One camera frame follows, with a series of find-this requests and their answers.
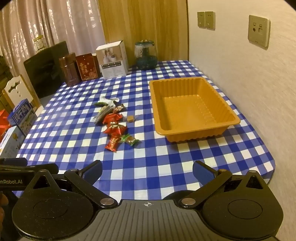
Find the white chair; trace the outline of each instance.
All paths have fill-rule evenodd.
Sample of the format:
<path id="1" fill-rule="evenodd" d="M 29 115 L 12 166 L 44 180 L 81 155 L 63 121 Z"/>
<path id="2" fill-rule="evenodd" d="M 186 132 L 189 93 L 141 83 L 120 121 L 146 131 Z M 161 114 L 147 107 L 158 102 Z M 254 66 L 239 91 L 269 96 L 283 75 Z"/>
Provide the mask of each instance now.
<path id="1" fill-rule="evenodd" d="M 13 77 L 9 80 L 6 87 L 2 90 L 2 94 L 12 108 L 17 106 L 22 100 L 28 99 L 28 101 L 33 105 L 33 109 L 37 116 L 39 116 L 44 109 L 43 106 L 39 105 L 38 101 L 33 98 L 21 75 Z"/>

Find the blue and white tablecloth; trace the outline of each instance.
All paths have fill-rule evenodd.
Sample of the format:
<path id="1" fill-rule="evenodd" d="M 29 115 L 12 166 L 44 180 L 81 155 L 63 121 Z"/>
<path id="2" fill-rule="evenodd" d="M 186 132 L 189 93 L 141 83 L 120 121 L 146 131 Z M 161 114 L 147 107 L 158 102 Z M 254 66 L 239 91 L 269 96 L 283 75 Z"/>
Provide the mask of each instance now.
<path id="1" fill-rule="evenodd" d="M 230 126 L 216 138 L 170 143 L 155 132 L 149 81 L 202 76 L 219 92 L 241 123 Z M 126 106 L 124 116 L 136 116 L 127 123 L 128 133 L 141 142 L 135 147 L 121 143 L 113 153 L 105 149 L 106 126 L 91 122 L 99 97 L 119 98 Z M 65 84 L 38 117 L 18 157 L 30 165 L 55 162 L 60 173 L 81 169 L 94 160 L 103 163 L 103 174 L 95 187 L 120 199 L 162 199 L 178 190 L 196 190 L 199 182 L 192 173 L 194 160 L 233 174 L 257 170 L 268 181 L 275 162 L 257 132 L 225 94 L 188 61 L 160 62 L 151 71 L 132 69 L 126 77 L 85 81 L 74 87 Z"/>

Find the orange plastic bin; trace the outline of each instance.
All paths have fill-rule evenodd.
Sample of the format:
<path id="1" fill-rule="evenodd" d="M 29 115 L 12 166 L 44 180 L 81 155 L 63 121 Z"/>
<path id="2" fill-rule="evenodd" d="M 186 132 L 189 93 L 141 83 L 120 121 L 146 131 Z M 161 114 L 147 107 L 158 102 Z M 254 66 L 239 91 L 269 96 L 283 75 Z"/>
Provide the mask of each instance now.
<path id="1" fill-rule="evenodd" d="M 155 130 L 170 142 L 217 136 L 240 123 L 204 78 L 153 80 L 149 86 Z"/>

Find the shiny curtain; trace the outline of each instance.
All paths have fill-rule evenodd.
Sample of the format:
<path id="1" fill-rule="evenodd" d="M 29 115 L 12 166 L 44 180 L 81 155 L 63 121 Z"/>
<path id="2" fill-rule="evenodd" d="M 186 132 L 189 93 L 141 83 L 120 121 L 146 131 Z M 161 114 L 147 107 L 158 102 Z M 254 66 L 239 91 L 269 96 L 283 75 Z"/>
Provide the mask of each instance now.
<path id="1" fill-rule="evenodd" d="M 0 46 L 14 76 L 28 82 L 23 62 L 36 54 L 33 39 L 67 42 L 76 55 L 105 43 L 97 0 L 12 0 L 0 11 Z"/>

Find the double wall socket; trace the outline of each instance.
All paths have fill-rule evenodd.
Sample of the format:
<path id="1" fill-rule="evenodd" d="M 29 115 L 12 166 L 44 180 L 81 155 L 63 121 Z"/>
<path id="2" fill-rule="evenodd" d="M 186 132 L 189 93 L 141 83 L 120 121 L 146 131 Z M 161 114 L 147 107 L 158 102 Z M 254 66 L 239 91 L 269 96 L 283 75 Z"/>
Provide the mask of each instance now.
<path id="1" fill-rule="evenodd" d="M 269 43 L 270 20 L 267 18 L 249 16 L 248 40 L 266 48 Z"/>
<path id="2" fill-rule="evenodd" d="M 197 25 L 201 28 L 215 29 L 215 12 L 197 12 Z"/>

